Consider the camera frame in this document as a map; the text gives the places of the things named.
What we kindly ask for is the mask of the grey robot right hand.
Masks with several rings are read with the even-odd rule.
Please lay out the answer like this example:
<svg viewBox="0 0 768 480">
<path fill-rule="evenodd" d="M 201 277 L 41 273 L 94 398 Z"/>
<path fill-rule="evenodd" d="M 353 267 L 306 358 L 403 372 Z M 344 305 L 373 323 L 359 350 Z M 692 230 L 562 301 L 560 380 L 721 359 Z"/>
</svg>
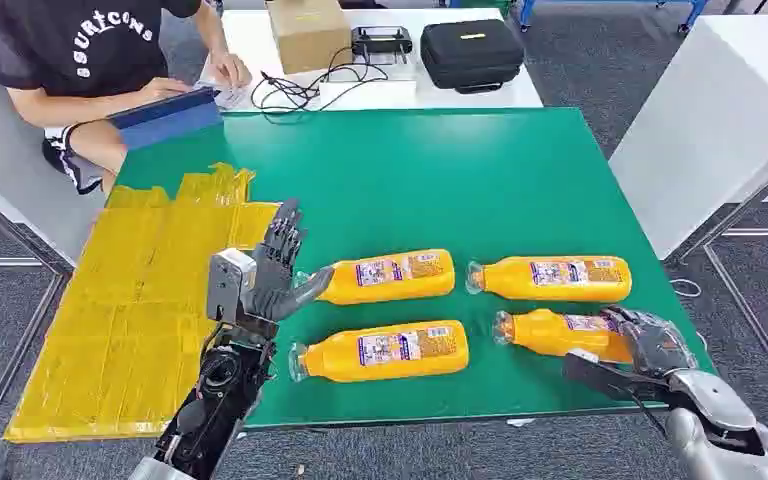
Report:
<svg viewBox="0 0 768 480">
<path fill-rule="evenodd" d="M 619 305 L 602 308 L 600 314 L 617 325 L 635 373 L 662 378 L 677 369 L 698 367 L 696 357 L 672 322 Z"/>
</svg>

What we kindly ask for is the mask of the person's left hand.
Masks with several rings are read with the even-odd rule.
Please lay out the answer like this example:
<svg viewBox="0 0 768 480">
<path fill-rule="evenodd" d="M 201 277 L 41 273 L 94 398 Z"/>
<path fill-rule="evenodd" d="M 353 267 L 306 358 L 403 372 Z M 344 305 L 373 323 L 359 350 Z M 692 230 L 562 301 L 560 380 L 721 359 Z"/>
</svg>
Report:
<svg viewBox="0 0 768 480">
<path fill-rule="evenodd" d="M 210 78 L 225 87 L 246 87 L 252 80 L 252 75 L 243 61 L 228 51 L 211 51 L 208 54 L 208 66 Z"/>
</svg>

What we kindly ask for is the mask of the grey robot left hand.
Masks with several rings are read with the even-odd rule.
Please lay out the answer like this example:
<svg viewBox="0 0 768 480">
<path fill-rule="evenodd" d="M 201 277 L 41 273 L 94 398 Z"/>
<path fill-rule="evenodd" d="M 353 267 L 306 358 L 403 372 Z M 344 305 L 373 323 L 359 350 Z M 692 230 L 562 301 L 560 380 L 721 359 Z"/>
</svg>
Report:
<svg viewBox="0 0 768 480">
<path fill-rule="evenodd" d="M 334 268 L 325 266 L 297 287 L 295 262 L 307 231 L 296 198 L 284 201 L 252 252 L 256 264 L 253 285 L 240 295 L 242 311 L 251 317 L 280 322 L 317 299 L 329 286 Z"/>
</svg>

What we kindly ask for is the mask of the person's right hand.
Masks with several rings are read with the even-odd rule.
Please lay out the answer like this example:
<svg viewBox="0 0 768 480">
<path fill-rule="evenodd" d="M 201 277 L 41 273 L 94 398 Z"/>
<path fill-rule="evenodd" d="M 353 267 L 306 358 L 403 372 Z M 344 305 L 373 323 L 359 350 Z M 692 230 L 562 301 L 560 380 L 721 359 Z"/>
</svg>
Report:
<svg viewBox="0 0 768 480">
<path fill-rule="evenodd" d="M 155 77 L 137 92 L 138 104 L 144 105 L 176 95 L 188 93 L 192 87 L 180 80 Z"/>
</svg>

